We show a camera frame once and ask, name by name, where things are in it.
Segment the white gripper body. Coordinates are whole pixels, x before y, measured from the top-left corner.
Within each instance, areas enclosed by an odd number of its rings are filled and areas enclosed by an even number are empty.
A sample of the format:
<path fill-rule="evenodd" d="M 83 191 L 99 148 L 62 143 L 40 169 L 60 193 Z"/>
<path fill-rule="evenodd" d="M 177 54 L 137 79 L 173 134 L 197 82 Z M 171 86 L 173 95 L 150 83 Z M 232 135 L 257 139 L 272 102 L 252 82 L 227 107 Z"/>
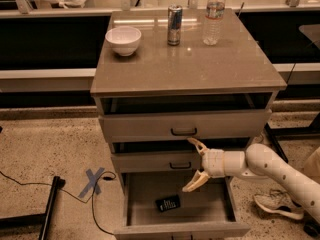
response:
<path fill-rule="evenodd" d="M 224 151 L 206 149 L 202 155 L 202 168 L 210 178 L 225 177 Z"/>

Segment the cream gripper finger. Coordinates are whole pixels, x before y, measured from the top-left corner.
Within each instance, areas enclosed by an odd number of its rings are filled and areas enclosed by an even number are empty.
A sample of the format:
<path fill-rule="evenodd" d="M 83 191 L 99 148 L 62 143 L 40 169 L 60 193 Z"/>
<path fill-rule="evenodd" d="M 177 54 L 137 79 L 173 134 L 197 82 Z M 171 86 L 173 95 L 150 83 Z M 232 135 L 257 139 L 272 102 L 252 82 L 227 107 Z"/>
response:
<path fill-rule="evenodd" d="M 196 138 L 189 137 L 188 142 L 196 147 L 196 150 L 200 156 L 203 156 L 208 150 L 208 148 Z"/>
<path fill-rule="evenodd" d="M 210 176 L 205 171 L 200 172 L 197 170 L 193 178 L 182 188 L 182 191 L 186 193 L 192 192 L 204 185 L 209 178 Z"/>

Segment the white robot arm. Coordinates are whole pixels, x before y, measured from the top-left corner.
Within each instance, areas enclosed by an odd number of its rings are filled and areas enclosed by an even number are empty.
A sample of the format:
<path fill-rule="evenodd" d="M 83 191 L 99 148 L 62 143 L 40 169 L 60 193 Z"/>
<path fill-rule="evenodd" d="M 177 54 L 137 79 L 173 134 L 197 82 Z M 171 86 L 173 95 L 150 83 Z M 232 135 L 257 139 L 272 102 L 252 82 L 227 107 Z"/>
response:
<path fill-rule="evenodd" d="M 287 164 L 271 148 L 251 144 L 245 151 L 209 149 L 199 140 L 188 141 L 196 147 L 202 171 L 197 170 L 183 192 L 192 192 L 210 178 L 237 177 L 262 181 L 270 178 L 280 184 L 317 222 L 320 222 L 320 184 Z"/>

